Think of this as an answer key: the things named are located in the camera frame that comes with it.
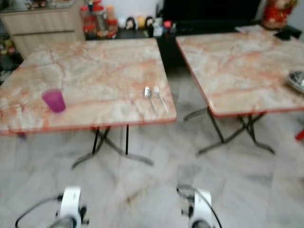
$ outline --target metal spoon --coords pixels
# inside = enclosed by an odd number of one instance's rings
[[[156,114],[158,114],[157,108],[156,108],[156,106],[155,106],[155,104],[154,104],[154,102],[152,100],[152,91],[151,91],[151,89],[148,86],[146,86],[144,88],[143,95],[144,95],[145,98],[148,98],[150,100],[154,112]]]

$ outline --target plate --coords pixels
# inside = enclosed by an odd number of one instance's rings
[[[304,72],[294,71],[289,74],[288,84],[291,85],[295,90],[304,94]]]

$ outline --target wall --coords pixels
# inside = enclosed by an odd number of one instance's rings
[[[298,6],[290,15],[288,24],[304,32],[304,0],[300,0]]]
[[[163,4],[163,0],[103,0],[104,6],[113,5],[117,17],[123,16],[153,16],[155,17],[156,4]]]

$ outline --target fork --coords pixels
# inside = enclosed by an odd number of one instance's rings
[[[159,90],[159,88],[158,88],[157,85],[153,87],[153,91],[154,91],[154,93],[159,97],[159,99],[161,100],[161,104],[162,104],[162,106],[163,106],[165,112],[166,112],[167,114],[169,114],[169,110],[168,110],[166,104],[164,103],[164,101],[163,101],[163,99],[162,99],[160,90]]]

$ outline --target tiled floor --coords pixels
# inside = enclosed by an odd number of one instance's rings
[[[302,228],[304,224],[304,144],[294,140],[304,113],[270,114],[256,124],[260,141],[275,156],[255,147],[245,133],[228,145],[196,157],[215,142],[207,115],[184,123],[183,116],[205,106],[187,69],[167,73],[178,120],[169,125],[130,128],[130,152],[155,161],[149,167],[119,157],[104,145],[93,159],[71,171],[72,162],[91,150],[89,131],[31,135],[27,140],[0,137],[0,227],[40,199],[80,185],[88,206],[89,228],[186,228],[177,183],[209,190],[224,228]],[[239,126],[219,120],[227,134]],[[124,147],[125,129],[110,138]],[[45,228],[58,204],[49,203],[20,222],[22,228]]]

